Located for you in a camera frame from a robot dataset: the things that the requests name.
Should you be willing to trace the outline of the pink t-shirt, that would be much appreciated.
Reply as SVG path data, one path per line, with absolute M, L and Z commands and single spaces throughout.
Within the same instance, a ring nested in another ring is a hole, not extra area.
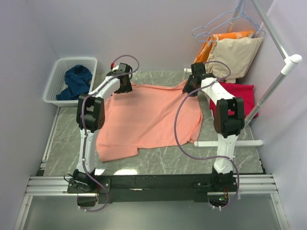
M 196 141 L 202 110 L 197 97 L 185 98 L 184 85 L 133 84 L 131 92 L 107 99 L 106 120 L 96 141 L 100 161 L 137 156 L 139 149 Z

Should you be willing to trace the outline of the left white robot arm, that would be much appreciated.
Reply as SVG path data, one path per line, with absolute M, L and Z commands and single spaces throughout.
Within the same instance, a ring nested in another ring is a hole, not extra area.
M 111 65 L 104 81 L 88 94 L 79 96 L 76 121 L 80 128 L 81 144 L 76 170 L 72 177 L 86 193 L 95 189 L 95 143 L 98 132 L 105 123 L 105 102 L 115 93 L 132 91 L 132 67 L 120 63 Z

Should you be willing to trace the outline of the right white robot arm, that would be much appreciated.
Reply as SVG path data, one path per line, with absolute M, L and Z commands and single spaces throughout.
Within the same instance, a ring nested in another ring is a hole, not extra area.
M 197 96 L 202 90 L 215 104 L 213 126 L 218 134 L 217 158 L 211 174 L 211 187 L 222 191 L 236 185 L 233 177 L 235 143 L 245 126 L 244 101 L 229 93 L 212 74 L 207 73 L 205 64 L 191 64 L 191 74 L 183 88 L 188 96 Z

